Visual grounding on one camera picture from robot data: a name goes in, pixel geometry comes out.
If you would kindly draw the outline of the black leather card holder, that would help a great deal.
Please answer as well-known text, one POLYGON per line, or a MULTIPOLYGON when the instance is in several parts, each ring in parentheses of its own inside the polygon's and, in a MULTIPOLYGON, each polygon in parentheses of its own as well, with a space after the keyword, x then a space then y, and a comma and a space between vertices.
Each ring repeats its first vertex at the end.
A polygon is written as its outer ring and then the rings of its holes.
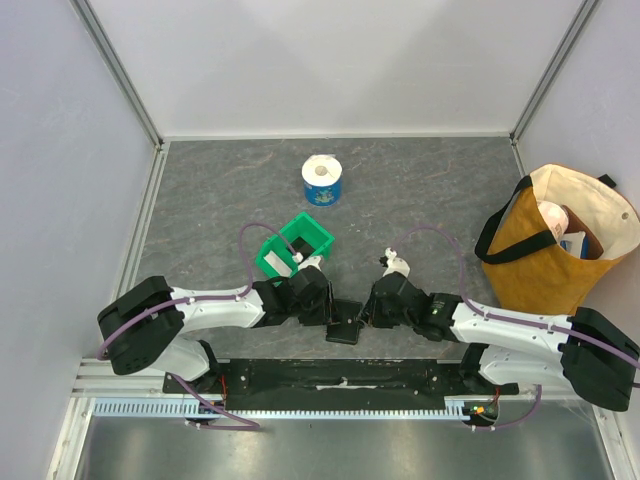
POLYGON ((332 343, 356 345, 361 328, 362 307, 361 302, 335 299, 330 307, 325 339, 332 343))

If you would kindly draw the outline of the green plastic bin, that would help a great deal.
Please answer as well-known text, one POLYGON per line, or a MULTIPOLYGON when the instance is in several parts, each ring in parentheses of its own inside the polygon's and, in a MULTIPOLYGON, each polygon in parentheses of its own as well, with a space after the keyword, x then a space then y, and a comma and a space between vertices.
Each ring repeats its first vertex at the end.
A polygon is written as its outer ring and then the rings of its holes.
POLYGON ((259 250, 256 266, 269 278, 289 277, 311 256, 328 260, 335 237, 306 212, 272 235, 259 250))

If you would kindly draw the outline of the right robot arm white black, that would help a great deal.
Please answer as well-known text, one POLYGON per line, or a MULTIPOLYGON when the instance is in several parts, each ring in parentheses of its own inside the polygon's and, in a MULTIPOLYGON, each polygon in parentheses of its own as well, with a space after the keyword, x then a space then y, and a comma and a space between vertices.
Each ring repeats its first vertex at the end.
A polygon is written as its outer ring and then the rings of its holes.
POLYGON ((639 347, 598 311, 538 315, 489 307, 459 295, 427 294, 404 275, 383 276, 361 313, 374 328, 405 325, 433 342, 464 343, 458 381, 477 394, 490 385, 566 388, 600 408, 629 408, 639 347))

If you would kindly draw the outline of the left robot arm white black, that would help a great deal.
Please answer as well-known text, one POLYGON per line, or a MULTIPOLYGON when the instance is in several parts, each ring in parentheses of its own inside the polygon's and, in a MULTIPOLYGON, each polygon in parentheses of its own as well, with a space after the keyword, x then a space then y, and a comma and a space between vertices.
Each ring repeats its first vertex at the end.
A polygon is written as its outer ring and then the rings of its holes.
POLYGON ((210 343, 190 334, 279 326, 290 318, 304 326, 326 325, 333 304, 331 282, 313 265, 291 277, 218 291, 172 287, 163 276, 152 276, 98 314, 103 343, 97 358, 116 375, 158 370, 206 393, 221 382, 222 367, 210 343))

